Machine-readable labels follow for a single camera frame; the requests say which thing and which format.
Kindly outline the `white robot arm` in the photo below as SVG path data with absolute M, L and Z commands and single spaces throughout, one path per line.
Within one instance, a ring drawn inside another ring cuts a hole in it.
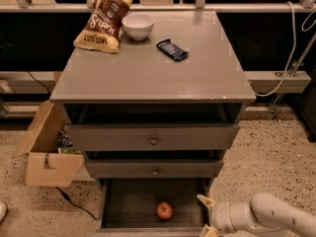
M 290 231 L 299 237 L 316 237 L 316 216 L 291 206 L 268 193 L 256 193 L 249 202 L 216 202 L 197 195 L 208 211 L 199 237 L 224 237 L 245 231 L 256 237 L 284 237 Z

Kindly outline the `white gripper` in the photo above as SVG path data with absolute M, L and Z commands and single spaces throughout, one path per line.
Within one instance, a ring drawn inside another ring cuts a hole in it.
M 247 231 L 252 223 L 250 205 L 246 202 L 219 202 L 210 197 L 197 195 L 197 199 L 210 210 L 212 226 L 205 224 L 199 237 L 219 237 L 221 234 Z

